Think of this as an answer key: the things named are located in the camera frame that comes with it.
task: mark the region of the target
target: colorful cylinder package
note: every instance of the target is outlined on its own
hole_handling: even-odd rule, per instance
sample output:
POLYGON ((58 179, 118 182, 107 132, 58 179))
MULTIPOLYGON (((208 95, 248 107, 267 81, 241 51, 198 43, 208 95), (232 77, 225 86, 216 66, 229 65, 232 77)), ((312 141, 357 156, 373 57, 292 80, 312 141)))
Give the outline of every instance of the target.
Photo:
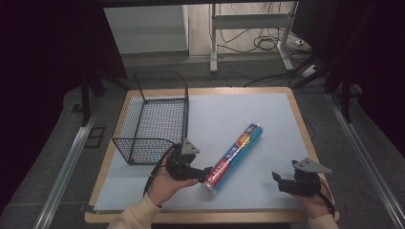
POLYGON ((250 151, 262 132, 263 128, 260 125, 255 123, 250 124, 226 151, 220 161, 217 162, 206 178, 204 185, 212 192, 218 192, 227 178, 250 151))

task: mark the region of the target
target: person's wrist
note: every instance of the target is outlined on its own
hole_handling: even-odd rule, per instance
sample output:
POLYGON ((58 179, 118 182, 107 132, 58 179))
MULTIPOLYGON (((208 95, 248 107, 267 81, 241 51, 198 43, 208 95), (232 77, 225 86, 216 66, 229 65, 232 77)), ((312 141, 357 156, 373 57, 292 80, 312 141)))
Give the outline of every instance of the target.
POLYGON ((164 201, 160 197, 155 195, 153 192, 148 193, 148 197, 151 200, 151 202, 157 207, 161 207, 161 205, 164 203, 164 201))
POLYGON ((329 209, 326 206, 315 206, 315 207, 307 207, 307 214, 312 218, 319 218, 330 213, 329 209))

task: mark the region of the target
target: wire basket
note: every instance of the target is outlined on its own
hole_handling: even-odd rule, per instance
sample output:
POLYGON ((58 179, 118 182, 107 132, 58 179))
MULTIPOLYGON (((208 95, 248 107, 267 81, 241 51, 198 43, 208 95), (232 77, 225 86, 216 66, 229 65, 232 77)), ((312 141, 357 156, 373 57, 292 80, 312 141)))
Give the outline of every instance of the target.
POLYGON ((128 164, 156 164, 173 143, 187 137, 188 89, 173 72, 135 73, 113 134, 128 164))

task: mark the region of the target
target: metal rail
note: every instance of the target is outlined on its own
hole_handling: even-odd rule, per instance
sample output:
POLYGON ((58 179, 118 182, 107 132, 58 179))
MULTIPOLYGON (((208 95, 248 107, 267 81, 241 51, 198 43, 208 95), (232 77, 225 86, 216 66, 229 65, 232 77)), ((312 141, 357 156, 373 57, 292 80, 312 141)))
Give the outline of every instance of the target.
POLYGON ((367 148, 363 145, 360 137, 357 135, 354 127, 346 121, 346 118, 340 112, 339 102, 336 97, 327 94, 327 98, 330 101, 331 106, 334 109, 334 112, 339 120, 340 124, 343 127, 346 135, 349 138, 360 162, 362 163, 364 170, 369 176, 370 180, 373 183, 373 186, 380 196, 383 204, 385 205, 388 213, 391 216, 396 228, 404 229, 405 228, 405 215, 396 199, 393 191, 389 185, 385 182, 382 175, 379 173, 378 168, 375 166, 373 159, 370 157, 367 148))
POLYGON ((86 126, 80 127, 77 136, 75 138, 74 144, 71 150, 66 156, 65 162, 60 169, 59 175, 56 178, 53 188, 48 195, 47 200, 44 203, 41 213, 36 220, 34 229, 49 228, 53 220, 53 216, 56 213, 57 207, 59 206, 60 200, 65 193, 66 187, 75 169, 75 165, 86 142, 87 136, 92 129, 93 123, 96 119, 97 109, 101 102, 101 98, 96 97, 92 104, 92 112, 89 122, 86 126))

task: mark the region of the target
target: robotic hand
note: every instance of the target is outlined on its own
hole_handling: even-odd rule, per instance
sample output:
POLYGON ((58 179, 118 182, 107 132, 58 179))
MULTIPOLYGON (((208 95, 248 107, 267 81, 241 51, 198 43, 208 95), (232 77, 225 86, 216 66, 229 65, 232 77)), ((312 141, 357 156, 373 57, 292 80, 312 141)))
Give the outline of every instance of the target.
POLYGON ((325 201, 330 213, 334 216, 335 210, 331 204, 331 199, 326 198, 325 195, 321 193, 321 185, 323 184, 317 174, 331 173, 331 169, 328 169, 309 158, 305 158, 300 162, 293 160, 292 166, 295 169, 294 180, 282 179, 280 175, 272 172, 273 179, 278 182, 279 190, 281 192, 303 197, 318 195, 325 201))
POLYGON ((212 167, 207 167, 203 170, 195 169, 191 167, 191 162, 196 158, 196 154, 200 151, 191 144, 188 139, 185 139, 183 144, 173 144, 163 154, 158 164, 155 166, 151 173, 151 176, 146 182, 143 194, 149 190, 149 187, 154 179, 154 176, 158 173, 159 168, 162 166, 163 160, 167 157, 166 165, 164 166, 169 175, 176 180, 186 180, 196 178, 200 183, 204 183, 206 177, 212 170, 212 167))

